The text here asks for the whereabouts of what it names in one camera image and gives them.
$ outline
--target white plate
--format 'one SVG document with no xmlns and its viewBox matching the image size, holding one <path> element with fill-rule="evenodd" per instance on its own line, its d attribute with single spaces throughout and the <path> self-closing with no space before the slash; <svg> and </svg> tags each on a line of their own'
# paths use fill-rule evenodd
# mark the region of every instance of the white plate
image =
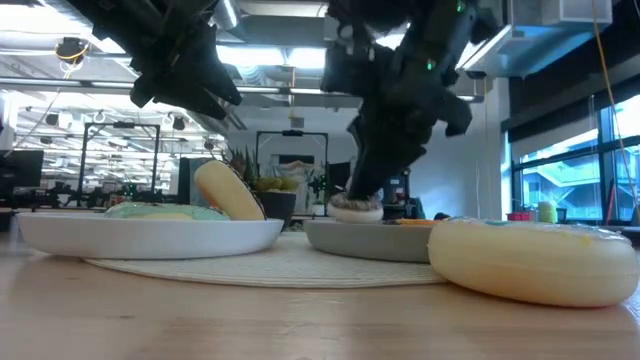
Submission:
<svg viewBox="0 0 640 360">
<path fill-rule="evenodd" d="M 108 219 L 102 214 L 18 215 L 24 240 L 53 255 L 104 259 L 193 259 L 267 249 L 282 220 Z"/>
</svg>

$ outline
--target desk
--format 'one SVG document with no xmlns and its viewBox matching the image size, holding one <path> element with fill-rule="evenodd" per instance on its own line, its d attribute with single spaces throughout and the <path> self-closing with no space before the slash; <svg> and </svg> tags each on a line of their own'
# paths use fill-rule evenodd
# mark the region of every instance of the desk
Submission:
<svg viewBox="0 0 640 360">
<path fill-rule="evenodd" d="M 213 286 L 0 243 L 2 360 L 638 359 L 639 317 L 640 292 L 621 306 L 568 310 L 453 285 Z"/>
</svg>

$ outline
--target gray plate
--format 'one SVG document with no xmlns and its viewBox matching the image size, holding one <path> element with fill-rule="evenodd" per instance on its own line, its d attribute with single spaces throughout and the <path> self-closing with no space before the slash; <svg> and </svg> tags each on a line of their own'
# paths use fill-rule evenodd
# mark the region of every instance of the gray plate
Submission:
<svg viewBox="0 0 640 360">
<path fill-rule="evenodd" d="M 330 254 L 364 259 L 429 263 L 428 226 L 344 224 L 308 220 L 305 231 L 311 245 Z"/>
</svg>

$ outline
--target computer monitor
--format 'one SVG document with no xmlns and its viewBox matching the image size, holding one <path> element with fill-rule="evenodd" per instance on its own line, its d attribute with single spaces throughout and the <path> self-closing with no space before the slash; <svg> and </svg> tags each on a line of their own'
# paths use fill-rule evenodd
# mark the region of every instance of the computer monitor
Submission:
<svg viewBox="0 0 640 360">
<path fill-rule="evenodd" d="M 44 151 L 0 151 L 0 190 L 14 187 L 40 187 Z"/>
</svg>

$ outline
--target plush donut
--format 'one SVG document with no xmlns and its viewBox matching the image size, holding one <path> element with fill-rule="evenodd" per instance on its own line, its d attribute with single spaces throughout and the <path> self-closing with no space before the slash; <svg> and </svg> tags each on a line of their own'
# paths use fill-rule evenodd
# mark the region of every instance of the plush donut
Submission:
<svg viewBox="0 0 640 360">
<path fill-rule="evenodd" d="M 231 220 L 266 219 L 249 185 L 226 163 L 213 160 L 200 166 L 194 180 L 209 205 L 224 211 Z"/>
<path fill-rule="evenodd" d="M 191 205 L 146 204 L 126 202 L 113 206 L 105 212 L 113 219 L 155 220 L 229 220 L 219 211 Z"/>
<path fill-rule="evenodd" d="M 454 219 L 432 229 L 428 248 L 434 270 L 453 283 L 546 305 L 614 305 L 640 274 L 627 238 L 584 226 Z"/>
<path fill-rule="evenodd" d="M 380 201 L 349 200 L 345 193 L 336 194 L 329 200 L 327 215 L 345 223 L 372 224 L 382 220 L 384 209 Z"/>
</svg>

